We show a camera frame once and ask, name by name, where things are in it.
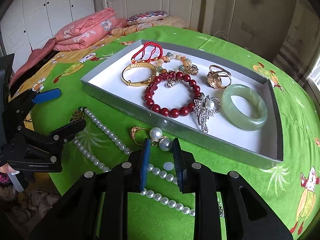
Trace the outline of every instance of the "green tablecloth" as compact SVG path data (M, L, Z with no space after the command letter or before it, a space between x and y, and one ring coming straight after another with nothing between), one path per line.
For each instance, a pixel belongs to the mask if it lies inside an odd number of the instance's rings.
M261 170L184 140L180 140L180 144L183 150L192 152L198 162L207 165L213 171L221 173L227 173L230 170L238 171L289 229L296 224L297 209L300 206L298 223L295 230L292 230L294 239L297 239L301 235L298 233L305 230L320 206L320 199L316 198L316 194L320 191L320 186L317 185L319 179L315 174L320 170L318 146L320 143L317 140L317 137L320 137L320 123L310 97L292 78L263 58L234 44L190 30L167 26L149 28L105 45L96 51L97 57L113 54L124 48L128 44L127 41L140 39L175 43L204 50L253 71L257 70L275 82L274 92L281 114L284 138L282 164L269 170ZM87 106L129 148L137 150L139 147L134 144L129 135L130 128L132 126L150 127L90 97L82 90L81 77L100 63L101 61L88 60L78 71L63 76L57 83L53 83L56 77L73 65L57 63L44 82L43 91L60 88L62 95L58 99L34 107L32 119L35 131L48 134L67 124L73 111L79 106ZM91 121L87 121L87 127L81 134L85 147L110 168L127 159L127 156ZM173 161L171 154L161 151L158 147L152 148L151 163L163 170L163 164L167 161ZM51 174L53 182L62 194L85 171L101 172L72 142L64 147L62 166L61 173ZM195 207L195 197L192 194L182 195L175 184L151 173L148 174L146 188L190 208ZM193 239L193 217L183 215L175 209L170 209L140 194L129 195L128 220L129 239Z

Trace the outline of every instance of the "electrical outlet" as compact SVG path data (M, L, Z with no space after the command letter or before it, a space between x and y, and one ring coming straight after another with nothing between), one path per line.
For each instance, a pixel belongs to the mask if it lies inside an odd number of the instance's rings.
M258 32L259 32L259 28L257 27L254 27L252 26L251 24L245 22L245 21L242 21L242 24L241 24L241 29L254 35L254 36L258 36Z

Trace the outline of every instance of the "jade bangle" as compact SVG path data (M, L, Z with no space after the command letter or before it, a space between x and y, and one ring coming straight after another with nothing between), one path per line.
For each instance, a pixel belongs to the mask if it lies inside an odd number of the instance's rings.
M251 102L257 108L260 118L254 119L243 114L236 108L231 96L239 96ZM234 125L246 131L260 129L268 118L268 110L261 96L251 88L240 84L233 84L225 89L222 95L221 107Z

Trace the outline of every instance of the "gold bracelet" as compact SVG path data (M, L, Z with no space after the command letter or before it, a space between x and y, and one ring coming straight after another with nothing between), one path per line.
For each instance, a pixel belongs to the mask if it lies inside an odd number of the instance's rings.
M135 68L135 67L145 67L145 68L148 68L148 69L151 69L153 74L151 77L143 80L143 81L139 81L139 82L131 82L131 80L125 80L124 77L123 77L123 74L125 71L129 70L129 69L132 69L132 68ZM133 87L142 87L142 86L146 86L148 84L150 84L155 76L157 75L157 71L156 71L156 67L153 66L151 63L148 63L148 62L138 62L138 63L134 63L134 64L130 64L129 66L127 66L123 71L122 71L122 79L123 81L128 85L128 86L133 86Z
M214 71L211 68L218 68L220 69L220 71ZM225 69L223 69L222 67L216 66L216 65L211 65L209 67L210 71L207 74L207 82L209 83L209 85L211 87L213 87L214 89L226 89L228 86L231 85L231 73L229 71L226 71ZM227 86L222 86L222 81L221 78L222 77L228 77L230 82Z

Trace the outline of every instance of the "shallow box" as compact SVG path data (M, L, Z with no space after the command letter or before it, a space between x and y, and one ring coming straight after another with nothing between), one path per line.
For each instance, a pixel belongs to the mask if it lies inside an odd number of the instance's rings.
M84 90L125 114L231 159L263 169L272 168L283 162L280 113L270 80L216 55L175 44L157 42L162 46L164 55L171 52L192 60L192 63L198 67L199 73L191 77L196 80L201 87L201 92L205 95L221 100L223 90L213 89L206 81L209 66L218 65L232 74L232 84L244 84L254 89L265 101L268 120L260 130L241 130L229 122L221 109L207 121L209 132L205 134L197 124L197 117L194 113L179 116L176 119L157 114L145 107L143 99L145 86L127 86L122 80L123 69L131 63L132 55L139 51L145 42L147 41L134 42L87 73L81 79ZM153 48L154 46L146 48L145 59L150 56ZM167 70L176 70L180 63L179 60L172 59L164 63L163 67ZM125 78L130 79L131 82L138 82L148 78L150 74L151 71L147 68L133 68L125 72ZM162 81L158 85L153 96L156 104L168 109L180 109L191 102L193 92L187 83L180 82L172 88L168 88L166 84L167 82ZM232 100L244 114L252 115L247 100L235 96Z

